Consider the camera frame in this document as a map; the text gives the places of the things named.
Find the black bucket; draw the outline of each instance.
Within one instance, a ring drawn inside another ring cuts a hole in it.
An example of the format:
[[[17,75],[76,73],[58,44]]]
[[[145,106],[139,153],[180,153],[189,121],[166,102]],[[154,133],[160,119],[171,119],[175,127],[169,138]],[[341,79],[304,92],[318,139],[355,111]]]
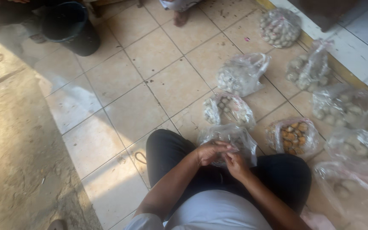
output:
[[[79,56],[89,56],[100,46],[100,38],[88,20],[87,9],[78,2],[54,7],[42,20],[42,34]]]

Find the bag of meatballs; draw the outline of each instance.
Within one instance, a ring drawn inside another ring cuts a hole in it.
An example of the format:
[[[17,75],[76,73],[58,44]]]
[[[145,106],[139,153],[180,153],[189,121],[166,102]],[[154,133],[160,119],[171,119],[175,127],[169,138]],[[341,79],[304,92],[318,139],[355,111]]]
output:
[[[292,11],[276,8],[262,15],[260,19],[261,37],[276,48],[293,45],[300,35],[302,20]]]
[[[333,41],[314,40],[309,52],[299,55],[287,65],[285,78],[300,90],[313,92],[330,81],[327,49]]]
[[[233,146],[231,152],[241,154],[247,162],[248,167],[256,166],[256,147],[258,144],[245,128],[238,127],[234,123],[209,126],[200,131],[197,144],[200,146],[210,140],[222,140],[230,143]],[[214,166],[226,165],[225,160],[221,156],[211,164]]]
[[[349,169],[368,173],[368,131],[364,129],[335,128],[325,150],[333,160],[343,162]]]
[[[354,229],[368,230],[368,176],[351,171],[341,162],[320,162],[314,179],[325,197]]]
[[[313,92],[313,115],[335,127],[368,127],[368,90],[338,83]]]
[[[307,159],[318,153],[318,131],[308,118],[288,118],[271,123],[266,138],[277,153],[293,154]]]
[[[218,70],[218,88],[240,97],[262,89],[265,85],[259,82],[259,78],[270,60],[271,56],[262,53],[233,56]]]
[[[204,118],[211,124],[221,124],[221,116],[226,116],[233,120],[233,116],[238,126],[245,127],[252,131],[256,125],[252,110],[239,96],[230,93],[214,93],[205,99]]]

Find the white shirt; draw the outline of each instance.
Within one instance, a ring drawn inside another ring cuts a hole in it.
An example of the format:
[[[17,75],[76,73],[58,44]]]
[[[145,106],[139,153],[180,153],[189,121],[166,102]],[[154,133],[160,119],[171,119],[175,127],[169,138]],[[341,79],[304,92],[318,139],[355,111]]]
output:
[[[125,230],[271,230],[258,209],[227,191],[200,192],[174,212],[166,226],[154,214],[135,216]]]

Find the concrete floor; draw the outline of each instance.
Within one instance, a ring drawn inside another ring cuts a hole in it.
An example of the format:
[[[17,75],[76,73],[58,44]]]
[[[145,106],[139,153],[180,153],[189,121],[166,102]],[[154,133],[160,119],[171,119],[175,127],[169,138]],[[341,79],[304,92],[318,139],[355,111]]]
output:
[[[55,219],[101,230],[35,72],[0,53],[0,230],[43,230]]]

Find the forearm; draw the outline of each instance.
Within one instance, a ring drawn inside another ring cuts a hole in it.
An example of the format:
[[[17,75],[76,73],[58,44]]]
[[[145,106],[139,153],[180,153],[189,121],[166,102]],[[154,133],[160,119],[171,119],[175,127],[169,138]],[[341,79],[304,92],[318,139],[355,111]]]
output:
[[[141,213],[153,213],[163,220],[181,197],[199,168],[198,156],[193,151],[163,176],[147,193],[137,208],[135,216]]]
[[[274,230],[310,230],[299,215],[275,196],[252,173],[246,175],[241,182],[258,203],[264,217]]]

